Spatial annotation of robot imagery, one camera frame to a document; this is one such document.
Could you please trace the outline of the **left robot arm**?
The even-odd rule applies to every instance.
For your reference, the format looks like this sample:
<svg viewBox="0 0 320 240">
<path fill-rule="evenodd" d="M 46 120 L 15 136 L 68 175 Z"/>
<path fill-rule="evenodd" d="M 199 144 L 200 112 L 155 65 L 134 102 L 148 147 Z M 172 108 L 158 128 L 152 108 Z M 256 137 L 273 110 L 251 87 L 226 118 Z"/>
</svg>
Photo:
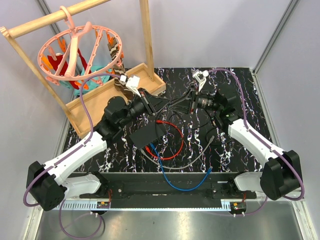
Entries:
<svg viewBox="0 0 320 240">
<path fill-rule="evenodd" d="M 112 97 L 104 108 L 101 120 L 80 142 L 44 164 L 35 161 L 28 167 L 23 203 L 30 206 L 26 197 L 31 194 L 36 201 L 34 206 L 50 211 L 72 193 L 92 193 L 97 198 L 103 198 L 108 193 L 108 186 L 98 177 L 93 176 L 87 181 L 91 185 L 89 188 L 83 186 L 83 180 L 72 187 L 67 182 L 68 177 L 88 159 L 116 142 L 122 136 L 124 127 L 134 118 L 142 114 L 154 116 L 168 103 L 169 99 L 152 95 L 143 88 L 138 89 L 129 103 L 121 96 Z"/>
</svg>

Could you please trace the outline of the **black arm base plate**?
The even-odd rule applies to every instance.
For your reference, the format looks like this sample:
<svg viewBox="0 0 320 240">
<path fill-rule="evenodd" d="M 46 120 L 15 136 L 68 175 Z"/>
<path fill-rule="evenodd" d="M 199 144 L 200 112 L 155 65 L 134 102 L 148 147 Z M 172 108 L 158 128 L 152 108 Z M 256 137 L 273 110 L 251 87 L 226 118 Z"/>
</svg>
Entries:
<svg viewBox="0 0 320 240">
<path fill-rule="evenodd" d="M 180 191 L 166 181 L 110 181 L 105 195 L 111 197 L 113 209 L 225 209 L 224 200 L 242 201 L 256 198 L 250 191 L 232 188 L 228 182 L 205 181 L 192 191 Z"/>
</svg>

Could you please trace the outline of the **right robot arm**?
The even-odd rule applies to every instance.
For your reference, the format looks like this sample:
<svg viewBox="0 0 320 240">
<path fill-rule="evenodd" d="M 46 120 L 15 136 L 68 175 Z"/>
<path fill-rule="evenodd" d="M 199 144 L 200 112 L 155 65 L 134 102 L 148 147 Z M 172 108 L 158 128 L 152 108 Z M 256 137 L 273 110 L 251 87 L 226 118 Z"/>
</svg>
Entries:
<svg viewBox="0 0 320 240">
<path fill-rule="evenodd" d="M 227 185 L 228 195 L 239 198 L 245 191 L 263 192 L 269 199 L 301 200 L 305 194 L 299 155 L 274 145 L 247 121 L 239 111 L 239 96 L 236 92 L 216 91 L 214 95 L 201 94 L 191 87 L 184 95 L 172 101 L 173 110 L 192 114 L 196 109 L 213 111 L 213 120 L 218 129 L 241 143 L 262 166 L 262 172 L 239 174 Z M 296 198 L 288 194 L 300 189 Z"/>
</svg>

